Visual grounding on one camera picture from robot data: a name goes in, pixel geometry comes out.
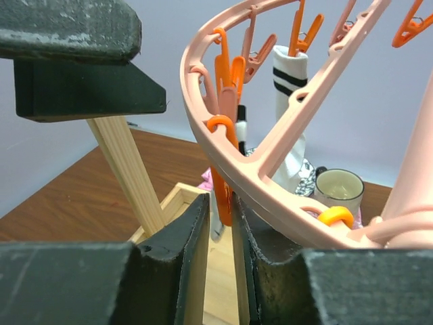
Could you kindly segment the wooden hanging rack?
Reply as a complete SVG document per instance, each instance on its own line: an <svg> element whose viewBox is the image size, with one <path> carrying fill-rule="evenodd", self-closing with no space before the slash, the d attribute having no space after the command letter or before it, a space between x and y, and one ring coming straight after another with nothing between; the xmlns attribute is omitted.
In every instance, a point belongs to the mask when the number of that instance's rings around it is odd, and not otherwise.
<svg viewBox="0 0 433 325"><path fill-rule="evenodd" d="M141 227L133 242L150 237L192 204L202 189L178 183L166 198L157 198L131 130L123 116L87 121ZM204 291L205 324L239 324L231 230L209 242Z"/></svg>

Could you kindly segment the pink cloth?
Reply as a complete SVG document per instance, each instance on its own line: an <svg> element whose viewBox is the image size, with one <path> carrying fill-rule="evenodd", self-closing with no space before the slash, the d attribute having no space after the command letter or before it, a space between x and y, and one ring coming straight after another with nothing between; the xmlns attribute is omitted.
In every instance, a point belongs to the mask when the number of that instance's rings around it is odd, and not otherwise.
<svg viewBox="0 0 433 325"><path fill-rule="evenodd" d="M209 192L212 191L214 185L213 185L211 169L207 168L207 170L203 172L201 177L202 177L202 182L198 185L198 188Z"/></svg>

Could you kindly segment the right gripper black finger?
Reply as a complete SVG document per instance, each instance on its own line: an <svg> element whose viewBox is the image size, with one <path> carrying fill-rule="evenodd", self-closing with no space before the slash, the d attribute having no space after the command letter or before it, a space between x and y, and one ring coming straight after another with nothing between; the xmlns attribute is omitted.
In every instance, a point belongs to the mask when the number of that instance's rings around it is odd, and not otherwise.
<svg viewBox="0 0 433 325"><path fill-rule="evenodd" d="M432 251L302 248L232 202L241 324L431 324Z"/></svg>
<svg viewBox="0 0 433 325"><path fill-rule="evenodd" d="M132 242L1 245L2 324L201 324L210 199Z"/></svg>

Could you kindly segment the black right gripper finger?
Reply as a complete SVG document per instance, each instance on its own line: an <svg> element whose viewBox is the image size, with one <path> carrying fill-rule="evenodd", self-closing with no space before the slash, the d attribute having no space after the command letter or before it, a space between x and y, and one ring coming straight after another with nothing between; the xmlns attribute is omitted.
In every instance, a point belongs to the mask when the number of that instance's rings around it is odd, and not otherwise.
<svg viewBox="0 0 433 325"><path fill-rule="evenodd" d="M142 27L125 1L2 1L1 57L127 64Z"/></svg>
<svg viewBox="0 0 433 325"><path fill-rule="evenodd" d="M16 114L38 123L160 114L166 90L134 64L14 60Z"/></svg>

